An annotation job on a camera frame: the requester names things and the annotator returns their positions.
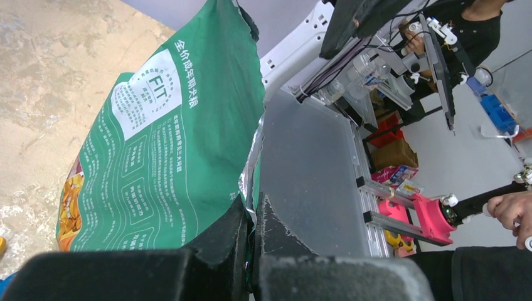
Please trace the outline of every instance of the concrete floor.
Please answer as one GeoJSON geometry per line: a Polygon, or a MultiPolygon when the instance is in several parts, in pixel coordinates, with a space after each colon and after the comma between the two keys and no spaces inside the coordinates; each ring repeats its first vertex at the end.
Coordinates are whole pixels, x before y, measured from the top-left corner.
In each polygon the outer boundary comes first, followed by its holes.
{"type": "Polygon", "coordinates": [[[119,0],[0,1],[0,278],[56,249],[60,189],[105,97],[172,33],[119,0]]]}

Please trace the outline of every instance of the pink bracket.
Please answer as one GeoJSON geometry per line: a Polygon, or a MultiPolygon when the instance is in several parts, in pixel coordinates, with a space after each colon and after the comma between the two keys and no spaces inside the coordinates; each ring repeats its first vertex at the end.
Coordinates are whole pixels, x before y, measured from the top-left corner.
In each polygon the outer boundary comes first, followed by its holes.
{"type": "Polygon", "coordinates": [[[421,194],[413,195],[416,210],[423,236],[439,243],[450,245],[450,233],[456,230],[444,218],[440,209],[439,199],[429,199],[421,194]]]}
{"type": "MultiPolygon", "coordinates": [[[[389,218],[397,219],[403,223],[410,224],[410,221],[408,220],[407,209],[403,206],[390,202],[389,199],[379,203],[379,212],[380,214],[389,218]]],[[[410,236],[401,235],[401,238],[403,238],[403,240],[407,243],[413,241],[413,238],[410,236]]]]}

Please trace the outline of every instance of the black cloth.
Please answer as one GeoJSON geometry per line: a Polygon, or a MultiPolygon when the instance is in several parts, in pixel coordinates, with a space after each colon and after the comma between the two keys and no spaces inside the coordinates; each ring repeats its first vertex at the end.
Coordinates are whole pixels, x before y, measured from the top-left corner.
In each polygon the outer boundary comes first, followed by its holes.
{"type": "MultiPolygon", "coordinates": [[[[488,19],[485,21],[468,21],[462,18],[462,12],[469,7],[475,0],[456,0],[446,4],[432,4],[423,11],[423,15],[427,17],[436,18],[440,23],[451,24],[453,26],[452,32],[458,37],[458,41],[469,56],[471,63],[477,67],[479,66],[492,52],[499,46],[501,38],[501,16],[488,19]]],[[[413,19],[411,22],[417,22],[419,19],[413,19]]],[[[454,88],[461,81],[460,73],[464,72],[464,67],[457,60],[452,51],[444,45],[443,39],[438,36],[438,41],[442,47],[444,60],[449,70],[451,78],[451,86],[454,88]]],[[[415,92],[411,95],[412,108],[405,112],[399,110],[404,122],[412,123],[423,118],[425,113],[421,104],[421,99],[431,95],[434,91],[427,85],[426,82],[420,80],[416,85],[415,92]]],[[[390,104],[390,110],[396,110],[398,107],[390,104]]]]}
{"type": "Polygon", "coordinates": [[[516,247],[467,247],[411,258],[436,301],[532,300],[532,252],[516,247]]]}

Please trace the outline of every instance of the human hand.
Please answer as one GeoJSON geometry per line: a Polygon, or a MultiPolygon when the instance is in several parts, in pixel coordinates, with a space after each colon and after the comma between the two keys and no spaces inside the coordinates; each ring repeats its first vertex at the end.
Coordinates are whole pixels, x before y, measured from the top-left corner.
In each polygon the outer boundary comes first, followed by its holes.
{"type": "Polygon", "coordinates": [[[398,29],[399,31],[401,31],[401,33],[405,34],[405,32],[408,29],[408,20],[406,18],[403,19],[403,21],[401,21],[401,23],[398,26],[398,29]]]}
{"type": "Polygon", "coordinates": [[[492,198],[487,203],[487,210],[503,227],[512,230],[518,238],[517,247],[524,249],[525,240],[532,236],[532,191],[492,198]],[[515,225],[516,219],[519,219],[519,226],[515,225]]]}
{"type": "Polygon", "coordinates": [[[411,32],[410,30],[407,30],[405,31],[405,37],[408,41],[405,47],[407,53],[410,54],[412,52],[415,52],[417,55],[425,53],[425,42],[423,41],[421,34],[416,34],[411,32]]]}

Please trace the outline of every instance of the black monitor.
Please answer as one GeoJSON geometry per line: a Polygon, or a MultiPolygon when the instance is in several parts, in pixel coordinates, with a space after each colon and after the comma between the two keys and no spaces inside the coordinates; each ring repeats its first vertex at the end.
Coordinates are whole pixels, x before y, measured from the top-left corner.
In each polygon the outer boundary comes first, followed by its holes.
{"type": "Polygon", "coordinates": [[[375,34],[412,0],[330,0],[334,6],[320,57],[330,60],[351,37],[375,34]]]}
{"type": "Polygon", "coordinates": [[[445,119],[447,120],[447,126],[449,130],[454,130],[454,116],[456,115],[456,111],[454,107],[454,97],[452,96],[453,87],[450,80],[449,69],[447,68],[436,32],[427,26],[425,17],[422,14],[420,15],[420,22],[423,26],[423,30],[430,32],[430,34],[423,35],[425,52],[438,88],[442,109],[445,114],[445,119]]]}

